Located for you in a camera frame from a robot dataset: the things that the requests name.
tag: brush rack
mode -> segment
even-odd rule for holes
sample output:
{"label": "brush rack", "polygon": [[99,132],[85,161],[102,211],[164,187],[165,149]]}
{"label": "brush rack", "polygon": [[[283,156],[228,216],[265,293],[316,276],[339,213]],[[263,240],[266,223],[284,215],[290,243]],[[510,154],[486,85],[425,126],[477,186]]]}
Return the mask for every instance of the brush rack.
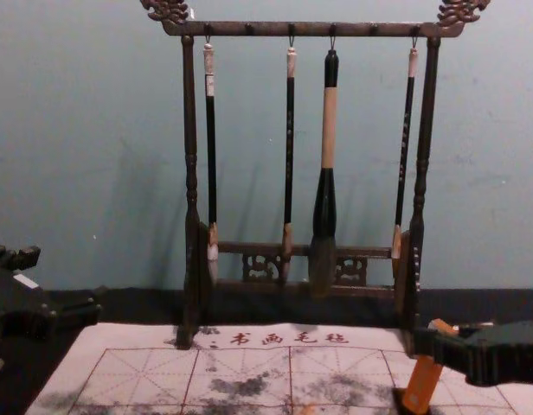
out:
{"label": "brush rack", "polygon": [[[183,51],[183,115],[186,187],[188,209],[185,220],[186,273],[184,279],[183,322],[178,327],[177,347],[190,348],[199,325],[206,319],[213,291],[291,292],[307,294],[308,283],[286,282],[280,276],[283,246],[269,243],[219,241],[219,254],[240,254],[241,281],[213,281],[208,268],[207,244],[209,227],[197,212],[196,176],[196,99],[194,82],[194,38],[196,36],[335,36],[335,37],[411,37],[427,39],[420,131],[416,154],[414,211],[409,229],[401,234],[401,255],[392,258],[391,247],[339,246],[337,248],[336,281],[331,296],[379,297],[393,300],[399,329],[404,334],[405,348],[414,354],[412,333],[419,323],[423,209],[427,190],[427,168],[432,141],[433,109],[436,93],[438,54],[442,39],[456,38],[465,26],[476,22],[477,10],[484,10],[491,0],[442,0],[437,22],[199,22],[188,21],[188,6],[182,0],[140,0],[149,10],[151,20],[161,22],[164,32],[179,37]],[[307,256],[309,246],[294,245],[291,256]],[[369,259],[392,261],[394,283],[367,284]]]}

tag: wall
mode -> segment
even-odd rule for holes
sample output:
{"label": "wall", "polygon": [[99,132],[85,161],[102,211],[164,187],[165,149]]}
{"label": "wall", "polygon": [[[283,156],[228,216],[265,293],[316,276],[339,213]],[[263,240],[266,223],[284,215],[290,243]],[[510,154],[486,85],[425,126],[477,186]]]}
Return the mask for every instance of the wall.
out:
{"label": "wall", "polygon": [[[437,3],[195,0],[198,19],[434,21]],[[219,229],[281,239],[287,39],[215,39]],[[202,39],[198,208],[207,220]],[[404,223],[426,57],[419,41]],[[311,238],[328,39],[295,41],[293,217]],[[337,242],[389,246],[410,40],[337,39]],[[425,208],[427,288],[533,287],[533,0],[495,1],[440,51]],[[181,46],[137,0],[0,2],[0,244],[37,244],[50,289],[181,288]],[[223,257],[224,277],[240,262]],[[369,280],[390,284],[389,263]],[[292,279],[306,277],[295,261]]]}

